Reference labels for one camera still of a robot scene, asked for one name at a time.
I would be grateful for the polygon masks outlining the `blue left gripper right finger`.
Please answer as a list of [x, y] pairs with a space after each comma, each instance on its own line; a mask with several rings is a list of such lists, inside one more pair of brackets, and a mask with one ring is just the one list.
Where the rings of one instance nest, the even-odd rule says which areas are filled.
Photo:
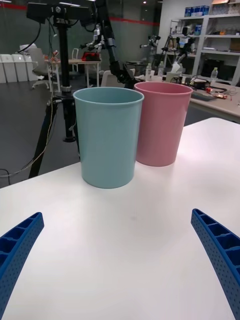
[[240, 319], [240, 238], [222, 224], [193, 209], [194, 228], [212, 264], [236, 320]]

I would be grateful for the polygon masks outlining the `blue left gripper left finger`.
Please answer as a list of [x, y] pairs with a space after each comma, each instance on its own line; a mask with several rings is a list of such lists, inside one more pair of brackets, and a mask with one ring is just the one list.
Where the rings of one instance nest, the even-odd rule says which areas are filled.
[[0, 237], [0, 319], [43, 228], [43, 215], [36, 212]]

